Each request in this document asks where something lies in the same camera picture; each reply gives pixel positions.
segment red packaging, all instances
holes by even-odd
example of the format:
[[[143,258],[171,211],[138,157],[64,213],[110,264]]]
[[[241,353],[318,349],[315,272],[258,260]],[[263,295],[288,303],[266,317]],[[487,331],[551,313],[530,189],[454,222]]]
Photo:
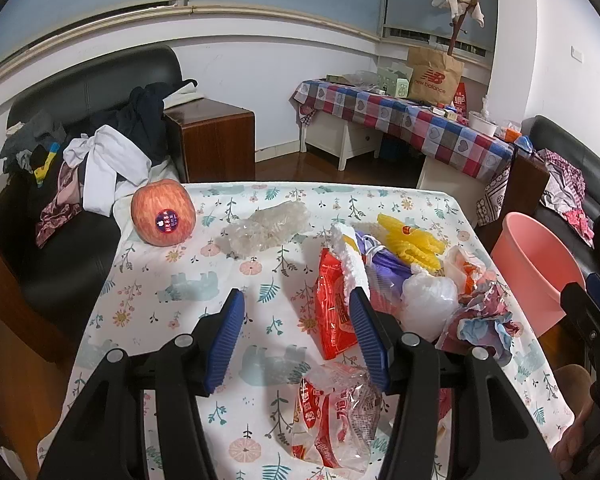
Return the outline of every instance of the red packaging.
[[[458,89],[456,89],[456,95],[454,95],[454,106],[456,107],[456,111],[458,115],[461,117],[466,117],[466,90],[464,89],[464,83],[460,82],[458,84]]]
[[[371,457],[369,443],[376,435],[381,399],[363,368],[336,362],[312,368],[296,396],[293,456],[336,469],[343,478],[362,476]]]
[[[322,355],[333,359],[358,340],[344,304],[344,277],[339,259],[328,249],[320,254],[320,268],[315,282],[315,319],[320,332]]]

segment screw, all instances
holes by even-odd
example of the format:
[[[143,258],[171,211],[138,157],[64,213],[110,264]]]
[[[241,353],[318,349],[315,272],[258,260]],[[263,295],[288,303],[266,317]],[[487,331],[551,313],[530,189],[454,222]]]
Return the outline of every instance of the screw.
[[[402,344],[405,344],[407,346],[418,346],[420,344],[420,338],[411,332],[402,334],[400,340],[402,341]]]
[[[117,363],[124,356],[125,355],[122,353],[122,350],[120,348],[114,348],[107,354],[107,361],[109,361],[110,363]]]
[[[177,336],[174,343],[180,348],[186,348],[187,346],[191,346],[191,344],[193,343],[193,338],[190,336],[190,334],[180,334],[179,336]]]
[[[473,350],[471,350],[471,354],[476,358],[479,359],[480,361],[485,361],[487,359],[487,357],[489,357],[489,352],[487,352],[484,348],[482,348],[481,346],[477,346],[475,347]]]

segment paper shopping bag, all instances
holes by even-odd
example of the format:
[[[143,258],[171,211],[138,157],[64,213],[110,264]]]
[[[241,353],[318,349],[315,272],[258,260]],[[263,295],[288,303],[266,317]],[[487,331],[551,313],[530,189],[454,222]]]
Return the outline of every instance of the paper shopping bag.
[[[410,46],[407,65],[413,68],[409,99],[433,105],[451,103],[462,76],[462,61],[432,48]]]

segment black armchair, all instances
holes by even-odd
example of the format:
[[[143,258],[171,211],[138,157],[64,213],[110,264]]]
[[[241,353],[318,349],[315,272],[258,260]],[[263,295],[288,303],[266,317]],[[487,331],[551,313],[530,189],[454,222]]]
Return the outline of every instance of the black armchair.
[[[129,92],[153,82],[182,81],[166,45],[115,52],[64,70],[18,95],[7,126],[44,109],[68,132],[100,110],[126,104]],[[179,132],[168,128],[172,158],[182,158]],[[183,167],[176,160],[178,168]],[[39,249],[27,217],[29,183],[13,175],[0,194],[0,318],[48,361],[77,349],[116,253],[113,216],[83,211]]]

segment tablecloth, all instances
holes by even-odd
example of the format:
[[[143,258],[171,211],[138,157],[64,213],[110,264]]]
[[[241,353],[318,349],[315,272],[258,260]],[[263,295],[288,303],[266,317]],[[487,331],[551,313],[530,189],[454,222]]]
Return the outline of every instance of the tablecloth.
[[[501,173],[513,157],[513,148],[506,142],[401,99],[320,80],[300,83],[293,99],[302,105],[301,120],[305,123],[311,120],[314,110],[321,110],[364,124],[399,137],[425,155],[485,184]]]
[[[218,478],[273,478],[271,472],[278,480],[329,478],[329,470],[292,457],[290,430],[300,377],[324,362],[317,346],[313,287],[319,253],[328,243],[332,222],[378,234],[375,220],[383,212],[429,230],[447,247],[464,246],[490,268],[493,263],[456,201],[439,192],[284,182],[185,187],[196,206],[198,222],[191,238],[176,247],[158,248],[140,241],[130,220],[131,197],[114,205],[121,241],[80,344],[62,418],[109,349],[120,346],[129,354],[157,350],[177,334],[189,333],[201,316],[217,312],[230,289],[237,287],[244,292],[246,313],[224,383],[209,398],[198,399]],[[229,250],[225,228],[230,223],[286,200],[307,204],[312,213],[311,232],[296,234],[289,243],[251,258],[240,258]],[[200,301],[172,296],[170,285],[176,283]],[[573,421],[573,414],[520,307],[512,296],[506,301],[523,329],[514,339],[513,359],[504,371],[552,446]],[[364,365],[357,346],[337,360]],[[154,393],[146,391],[144,399],[146,454],[150,476],[157,480],[163,476]],[[397,400],[384,398],[365,479],[378,474]],[[449,420],[447,415],[441,425],[448,428]],[[40,460],[53,434],[41,441]],[[446,475],[448,436],[449,431],[443,430],[433,478]],[[503,457],[509,463],[515,459]]]

